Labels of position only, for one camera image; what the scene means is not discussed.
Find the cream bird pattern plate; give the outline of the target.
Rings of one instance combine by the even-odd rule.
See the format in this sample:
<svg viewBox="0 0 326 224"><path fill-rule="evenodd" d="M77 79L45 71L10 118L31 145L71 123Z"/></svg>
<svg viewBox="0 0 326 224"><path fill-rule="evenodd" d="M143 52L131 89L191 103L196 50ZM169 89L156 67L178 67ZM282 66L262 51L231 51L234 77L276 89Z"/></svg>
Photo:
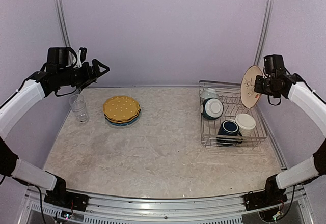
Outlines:
<svg viewBox="0 0 326 224"><path fill-rule="evenodd" d="M261 97L260 93L254 91L257 75L263 75L261 69L256 65L251 66L244 74L240 86L242 104L249 109L254 107Z"/></svg>

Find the large clear glass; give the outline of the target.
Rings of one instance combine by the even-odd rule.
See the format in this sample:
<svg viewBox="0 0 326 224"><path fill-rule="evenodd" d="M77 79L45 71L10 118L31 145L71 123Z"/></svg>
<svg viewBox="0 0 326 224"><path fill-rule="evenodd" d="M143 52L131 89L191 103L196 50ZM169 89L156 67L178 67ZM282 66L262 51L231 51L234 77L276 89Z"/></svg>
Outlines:
<svg viewBox="0 0 326 224"><path fill-rule="evenodd" d="M69 98L71 111L79 123L86 123L89 120L85 98L81 94L75 94Z"/></svg>

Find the small clear glass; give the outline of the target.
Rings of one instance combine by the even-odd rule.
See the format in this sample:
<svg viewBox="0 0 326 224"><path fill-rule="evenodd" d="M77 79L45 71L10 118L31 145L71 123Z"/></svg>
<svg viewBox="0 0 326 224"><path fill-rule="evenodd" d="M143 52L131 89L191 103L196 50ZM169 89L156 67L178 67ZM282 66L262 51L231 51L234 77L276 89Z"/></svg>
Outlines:
<svg viewBox="0 0 326 224"><path fill-rule="evenodd" d="M87 113L87 107L86 107L86 103L83 100L75 100L72 104L71 104L71 109L74 113L78 114L78 115L83 115Z"/></svg>

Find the white mug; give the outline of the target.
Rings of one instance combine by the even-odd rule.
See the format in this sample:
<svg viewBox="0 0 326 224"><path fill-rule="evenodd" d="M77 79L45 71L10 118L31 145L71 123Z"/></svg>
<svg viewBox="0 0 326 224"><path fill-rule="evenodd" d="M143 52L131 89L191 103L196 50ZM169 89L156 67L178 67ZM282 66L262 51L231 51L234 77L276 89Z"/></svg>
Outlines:
<svg viewBox="0 0 326 224"><path fill-rule="evenodd" d="M256 120L249 114L238 114L235 122L242 136L249 137L256 127Z"/></svg>

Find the yellow polka dot plate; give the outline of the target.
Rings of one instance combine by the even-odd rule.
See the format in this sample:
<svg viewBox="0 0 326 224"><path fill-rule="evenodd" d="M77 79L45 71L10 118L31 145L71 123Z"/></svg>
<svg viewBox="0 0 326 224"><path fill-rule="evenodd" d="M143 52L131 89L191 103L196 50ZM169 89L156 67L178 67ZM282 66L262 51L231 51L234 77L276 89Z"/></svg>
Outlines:
<svg viewBox="0 0 326 224"><path fill-rule="evenodd" d="M138 117L141 115L141 113L138 113L137 115L127 118L127 119L122 119L122 120L114 120L113 118L109 118L107 115L104 115L104 117L111 123L113 124L128 124L131 123L133 121L136 121L138 119Z"/></svg>

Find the blue polka dot plate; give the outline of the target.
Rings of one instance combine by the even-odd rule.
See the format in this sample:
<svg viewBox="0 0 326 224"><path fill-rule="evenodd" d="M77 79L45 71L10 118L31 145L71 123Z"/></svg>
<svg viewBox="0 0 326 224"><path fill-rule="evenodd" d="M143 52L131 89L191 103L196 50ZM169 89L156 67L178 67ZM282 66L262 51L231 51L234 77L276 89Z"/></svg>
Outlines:
<svg viewBox="0 0 326 224"><path fill-rule="evenodd" d="M130 121L130 122L126 122L126 123L118 124L118 123L113 123L113 122L109 121L107 118L105 118L105 121L106 121L109 125L112 125L112 126L115 126L115 127L128 127L128 126L130 126L130 125L136 123L138 120L139 120L139 118L135 118L135 119L133 119L133 120Z"/></svg>

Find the dark blue mug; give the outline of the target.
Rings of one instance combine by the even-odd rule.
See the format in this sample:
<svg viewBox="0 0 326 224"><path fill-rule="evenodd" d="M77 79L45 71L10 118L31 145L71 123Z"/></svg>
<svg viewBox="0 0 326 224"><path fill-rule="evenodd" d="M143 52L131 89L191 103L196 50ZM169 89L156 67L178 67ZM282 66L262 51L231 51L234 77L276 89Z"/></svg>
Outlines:
<svg viewBox="0 0 326 224"><path fill-rule="evenodd" d="M225 120L221 123L218 136L242 136L239 131L239 126L232 120ZM231 147L235 144L242 144L242 139L226 139L217 137L219 146Z"/></svg>

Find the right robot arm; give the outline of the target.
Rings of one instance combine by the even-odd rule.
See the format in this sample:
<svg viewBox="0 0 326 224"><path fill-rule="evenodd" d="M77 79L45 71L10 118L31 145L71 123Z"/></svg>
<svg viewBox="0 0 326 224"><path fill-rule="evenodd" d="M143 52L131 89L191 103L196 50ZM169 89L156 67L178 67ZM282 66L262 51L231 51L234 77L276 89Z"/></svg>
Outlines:
<svg viewBox="0 0 326 224"><path fill-rule="evenodd" d="M299 107L325 135L325 101L297 73L290 74L283 57L272 54L264 57L264 75L255 78L254 91L270 97L284 97ZM299 164L266 181L261 202L270 206L280 198L280 191L325 175L325 142L313 155Z"/></svg>

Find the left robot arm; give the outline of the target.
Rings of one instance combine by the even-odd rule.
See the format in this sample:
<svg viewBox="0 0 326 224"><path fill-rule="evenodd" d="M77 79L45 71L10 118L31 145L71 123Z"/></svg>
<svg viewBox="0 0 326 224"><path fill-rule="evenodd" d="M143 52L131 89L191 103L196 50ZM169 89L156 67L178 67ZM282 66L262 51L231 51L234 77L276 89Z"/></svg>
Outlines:
<svg viewBox="0 0 326 224"><path fill-rule="evenodd" d="M24 160L19 159L5 143L16 123L38 102L61 87L71 86L82 90L108 73L109 66L97 59L86 61L86 48L75 52L70 47L51 47L47 60L39 71L26 78L22 85L1 104L1 175L12 177L51 191L50 195L60 206L71 202L71 194L58 186L63 180Z"/></svg>

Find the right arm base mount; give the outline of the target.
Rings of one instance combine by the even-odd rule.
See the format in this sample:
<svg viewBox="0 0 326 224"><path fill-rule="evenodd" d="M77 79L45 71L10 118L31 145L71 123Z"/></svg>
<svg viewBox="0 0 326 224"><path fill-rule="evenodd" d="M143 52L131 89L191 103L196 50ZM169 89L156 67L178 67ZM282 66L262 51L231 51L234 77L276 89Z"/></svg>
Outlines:
<svg viewBox="0 0 326 224"><path fill-rule="evenodd" d="M267 178L263 191L249 192L244 195L244 203L247 211L281 204L288 200L285 194L286 189L278 188L276 176L273 175Z"/></svg>

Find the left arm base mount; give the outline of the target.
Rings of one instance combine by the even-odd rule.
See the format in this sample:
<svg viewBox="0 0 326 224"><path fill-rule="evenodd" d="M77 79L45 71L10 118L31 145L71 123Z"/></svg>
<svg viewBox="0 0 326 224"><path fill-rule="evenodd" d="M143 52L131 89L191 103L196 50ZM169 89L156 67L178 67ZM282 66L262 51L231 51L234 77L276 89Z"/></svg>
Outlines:
<svg viewBox="0 0 326 224"><path fill-rule="evenodd" d="M89 197L85 194L69 192L66 189L66 181L55 176L56 184L53 190L47 190L44 201L55 206L70 210L86 211Z"/></svg>

